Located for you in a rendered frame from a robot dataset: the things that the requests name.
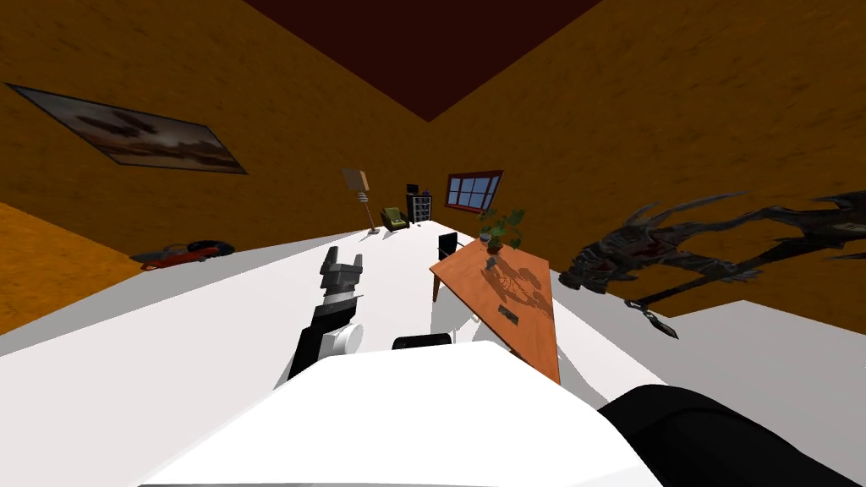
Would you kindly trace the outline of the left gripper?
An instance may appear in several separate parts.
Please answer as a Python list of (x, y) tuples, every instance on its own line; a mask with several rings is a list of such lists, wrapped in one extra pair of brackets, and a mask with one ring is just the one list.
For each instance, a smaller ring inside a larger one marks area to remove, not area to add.
[(331, 246), (326, 254), (326, 263), (320, 270), (324, 295), (353, 293), (363, 272), (362, 254), (355, 255), (353, 265), (337, 263), (337, 257), (338, 247)]

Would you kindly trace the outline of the floor lamp with beige shade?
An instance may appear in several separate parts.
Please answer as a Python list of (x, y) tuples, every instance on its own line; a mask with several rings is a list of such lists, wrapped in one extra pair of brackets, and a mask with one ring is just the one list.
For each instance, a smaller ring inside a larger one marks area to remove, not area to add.
[(367, 220), (370, 224), (370, 230), (368, 231), (368, 234), (376, 235), (380, 233), (380, 230), (378, 230), (375, 226), (375, 223), (373, 222), (372, 216), (370, 214), (370, 209), (368, 206), (369, 199), (366, 195), (366, 193), (369, 192), (370, 188), (365, 173), (361, 170), (349, 169), (346, 167), (341, 169), (341, 173), (344, 176), (348, 188), (351, 190), (351, 192), (357, 193), (358, 200), (364, 207), (365, 213), (367, 215)]

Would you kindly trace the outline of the black shelf unit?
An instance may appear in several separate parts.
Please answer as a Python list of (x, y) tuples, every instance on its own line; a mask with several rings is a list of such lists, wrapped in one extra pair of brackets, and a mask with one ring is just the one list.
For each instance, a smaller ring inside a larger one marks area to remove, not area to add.
[(430, 220), (432, 197), (428, 190), (422, 192), (418, 184), (406, 184), (406, 206), (408, 222), (420, 224)]

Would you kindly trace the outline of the red framed window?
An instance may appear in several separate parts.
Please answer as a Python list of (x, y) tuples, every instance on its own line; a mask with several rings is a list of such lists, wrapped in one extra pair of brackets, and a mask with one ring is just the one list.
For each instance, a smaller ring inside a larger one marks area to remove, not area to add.
[(502, 170), (449, 174), (445, 207), (479, 214), (488, 211), (502, 182)]

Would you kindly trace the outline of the red and black toy car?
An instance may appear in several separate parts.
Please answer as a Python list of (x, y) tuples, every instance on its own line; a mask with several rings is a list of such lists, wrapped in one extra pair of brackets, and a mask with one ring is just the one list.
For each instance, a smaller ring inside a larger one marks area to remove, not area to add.
[(132, 260), (141, 263), (142, 271), (165, 269), (189, 262), (205, 260), (231, 254), (235, 247), (221, 240), (200, 240), (189, 244), (171, 244), (156, 251), (130, 255)]

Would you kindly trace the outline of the green potted plant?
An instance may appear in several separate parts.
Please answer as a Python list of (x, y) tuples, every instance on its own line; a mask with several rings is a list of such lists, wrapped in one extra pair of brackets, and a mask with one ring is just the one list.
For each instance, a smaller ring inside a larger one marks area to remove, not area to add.
[(477, 219), (485, 225), (480, 230), (481, 234), (488, 234), (486, 241), (486, 252), (492, 255), (499, 254), (505, 247), (518, 249), (522, 243), (523, 235), (518, 230), (518, 225), (523, 220), (525, 210), (512, 210), (509, 214), (497, 216), (496, 209), (485, 210), (479, 213)]

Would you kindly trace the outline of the orange wooden table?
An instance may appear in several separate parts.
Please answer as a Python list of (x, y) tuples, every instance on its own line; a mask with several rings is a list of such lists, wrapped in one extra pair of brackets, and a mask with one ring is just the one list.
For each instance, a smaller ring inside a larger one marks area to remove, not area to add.
[[(541, 374), (560, 383), (551, 278), (547, 260), (504, 247), (496, 266), (485, 270), (491, 256), (476, 239), (430, 267), (435, 284), (443, 284), (474, 315)], [(518, 316), (515, 326), (498, 312), (505, 306)]]

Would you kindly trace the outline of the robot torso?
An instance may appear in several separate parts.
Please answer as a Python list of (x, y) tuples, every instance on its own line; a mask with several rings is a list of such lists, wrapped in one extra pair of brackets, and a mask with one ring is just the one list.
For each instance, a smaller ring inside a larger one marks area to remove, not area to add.
[(609, 421), (491, 342), (325, 358), (147, 484), (661, 487)]

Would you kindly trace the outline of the framed landscape picture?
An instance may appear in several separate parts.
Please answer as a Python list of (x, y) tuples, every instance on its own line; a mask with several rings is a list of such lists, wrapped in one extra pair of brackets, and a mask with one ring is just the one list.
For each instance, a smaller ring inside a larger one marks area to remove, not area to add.
[(118, 165), (246, 174), (203, 124), (9, 84)]

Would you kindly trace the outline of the dark creature wall sculpture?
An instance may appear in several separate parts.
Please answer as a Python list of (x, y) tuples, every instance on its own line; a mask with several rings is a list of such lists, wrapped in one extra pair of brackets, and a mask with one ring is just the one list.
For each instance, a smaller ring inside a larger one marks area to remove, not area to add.
[[(825, 201), (836, 204), (834, 209), (795, 211), (773, 205), (722, 222), (684, 222), (671, 227), (662, 224), (675, 212), (708, 205), (723, 198), (717, 195), (694, 200), (652, 217), (645, 215), (648, 210), (646, 207), (635, 211), (621, 227), (585, 246), (573, 258), (568, 270), (558, 277), (558, 281), (574, 290), (586, 288), (594, 293), (605, 294), (611, 282), (633, 281), (636, 271), (652, 265), (694, 271), (699, 278), (691, 282), (625, 303), (628, 308), (640, 311), (655, 329), (669, 337), (677, 337), (676, 330), (650, 312), (651, 304), (710, 282), (744, 282), (756, 277), (761, 272), (761, 266), (778, 260), (824, 249), (842, 249), (849, 242), (866, 240), (866, 190), (825, 197)], [(697, 235), (723, 232), (764, 219), (795, 227), (801, 236), (780, 238), (770, 249), (738, 264), (679, 248)]]

